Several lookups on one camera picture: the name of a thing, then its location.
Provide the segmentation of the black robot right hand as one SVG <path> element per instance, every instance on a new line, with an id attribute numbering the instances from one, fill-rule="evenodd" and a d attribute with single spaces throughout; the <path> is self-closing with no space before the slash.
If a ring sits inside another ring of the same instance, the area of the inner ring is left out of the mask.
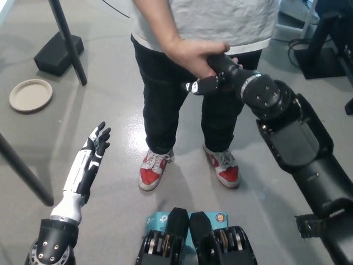
<path id="1" fill-rule="evenodd" d="M 257 70 L 243 69 L 226 54 L 211 55 L 207 62 L 215 75 L 193 82 L 185 82 L 181 85 L 183 90 L 194 95 L 205 96 L 230 89 L 241 95 L 251 81 L 262 76 Z"/>

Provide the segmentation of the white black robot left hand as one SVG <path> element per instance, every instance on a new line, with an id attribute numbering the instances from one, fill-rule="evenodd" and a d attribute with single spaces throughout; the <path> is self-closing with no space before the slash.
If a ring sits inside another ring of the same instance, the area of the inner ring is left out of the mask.
<path id="1" fill-rule="evenodd" d="M 50 219 L 79 226 L 82 221 L 81 208 L 87 203 L 90 188 L 99 171 L 106 149 L 110 146 L 110 128 L 101 122 L 88 136 L 77 153 L 67 176 L 63 198 L 51 212 Z"/>

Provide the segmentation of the person's bare right hand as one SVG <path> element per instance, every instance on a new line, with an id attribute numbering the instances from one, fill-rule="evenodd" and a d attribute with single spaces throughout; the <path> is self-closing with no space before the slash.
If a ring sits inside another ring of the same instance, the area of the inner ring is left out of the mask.
<path id="1" fill-rule="evenodd" d="M 207 62 L 210 55 L 224 54 L 230 50 L 230 46 L 221 41 L 181 38 L 164 41 L 161 47 L 173 62 L 199 79 L 215 75 Z"/>

